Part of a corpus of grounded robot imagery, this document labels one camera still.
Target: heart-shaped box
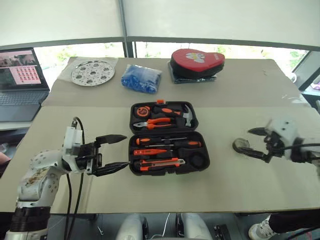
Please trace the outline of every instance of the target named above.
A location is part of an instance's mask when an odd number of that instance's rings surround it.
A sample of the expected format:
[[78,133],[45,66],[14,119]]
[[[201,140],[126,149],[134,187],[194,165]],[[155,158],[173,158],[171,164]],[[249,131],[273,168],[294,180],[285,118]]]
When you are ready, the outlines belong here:
[[204,52],[195,49],[175,51],[170,65],[176,75],[187,79],[213,76],[224,68],[225,56],[218,52]]

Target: orange tool handle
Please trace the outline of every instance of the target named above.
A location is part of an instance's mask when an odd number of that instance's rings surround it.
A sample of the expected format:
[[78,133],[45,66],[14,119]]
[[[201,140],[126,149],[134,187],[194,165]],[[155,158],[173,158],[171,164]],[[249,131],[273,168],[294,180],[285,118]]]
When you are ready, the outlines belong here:
[[155,125],[155,124],[148,124],[146,126],[147,129],[151,130],[151,129],[154,129],[154,128],[171,128],[173,127],[174,125],[172,124],[165,124],[165,125]]
[[146,121],[147,124],[170,123],[170,122],[171,122],[170,117],[160,117],[155,119],[148,119],[148,121]]
[[137,145],[145,145],[145,144],[150,144],[150,143],[159,143],[162,141],[161,137],[145,137],[145,138],[137,138],[135,140],[135,143]]
[[177,115],[181,115],[181,112],[180,112],[180,111],[173,111],[173,110],[170,109],[170,108],[162,108],[161,110],[162,110],[162,112],[167,113],[167,114],[175,113],[175,114],[177,114]]
[[166,149],[137,149],[133,151],[134,156],[140,155],[157,155],[167,152]]
[[177,148],[200,148],[202,146],[199,141],[176,141],[174,146]]
[[162,108],[157,106],[153,108],[153,112],[155,114],[164,113],[167,117],[181,116],[181,113],[182,113],[181,111],[178,111],[178,110],[173,110],[170,108]]

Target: black tool case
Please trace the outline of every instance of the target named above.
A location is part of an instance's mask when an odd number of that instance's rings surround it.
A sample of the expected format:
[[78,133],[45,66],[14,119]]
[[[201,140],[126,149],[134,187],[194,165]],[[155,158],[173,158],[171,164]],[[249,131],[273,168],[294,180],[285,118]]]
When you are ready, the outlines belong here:
[[[163,109],[171,109],[174,112],[164,112]],[[186,126],[187,121],[183,117],[183,113],[189,111],[188,109],[192,112],[190,126]],[[205,140],[199,132],[195,131],[199,123],[191,103],[186,101],[164,102],[163,100],[137,103],[131,107],[130,114],[130,129],[134,136],[129,140],[129,167],[135,175],[187,174],[202,171],[210,165]],[[154,129],[134,126],[137,123],[147,122],[149,119],[159,118],[170,118],[170,122],[159,122],[156,125],[172,124],[173,126],[155,127]],[[142,141],[147,138],[160,138],[161,140],[156,143]],[[170,144],[175,146],[145,147],[146,145]],[[155,155],[146,155],[145,152],[142,152],[143,155],[134,154],[135,151],[154,149],[167,151]],[[168,161],[176,162],[177,160],[180,161],[179,164],[167,165],[170,164]]]

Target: person's leg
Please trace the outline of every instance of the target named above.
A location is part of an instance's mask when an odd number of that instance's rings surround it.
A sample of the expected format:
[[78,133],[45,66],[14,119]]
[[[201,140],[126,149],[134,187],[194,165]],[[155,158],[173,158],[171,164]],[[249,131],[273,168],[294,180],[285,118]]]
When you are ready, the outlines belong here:
[[269,225],[278,234],[320,226],[320,209],[271,214]]
[[252,240],[268,240],[276,234],[320,226],[320,209],[273,213],[261,223],[251,226]]

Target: window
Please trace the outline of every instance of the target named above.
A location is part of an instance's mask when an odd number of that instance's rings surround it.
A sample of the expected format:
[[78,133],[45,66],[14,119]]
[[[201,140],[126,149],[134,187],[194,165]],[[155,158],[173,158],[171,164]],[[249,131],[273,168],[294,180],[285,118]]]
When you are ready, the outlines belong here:
[[44,46],[35,47],[34,51],[50,89],[70,57],[123,58],[125,56],[122,42]]
[[289,48],[202,43],[136,42],[138,58],[171,58],[178,49],[196,49],[224,54],[227,59],[273,59],[287,76],[307,54]]

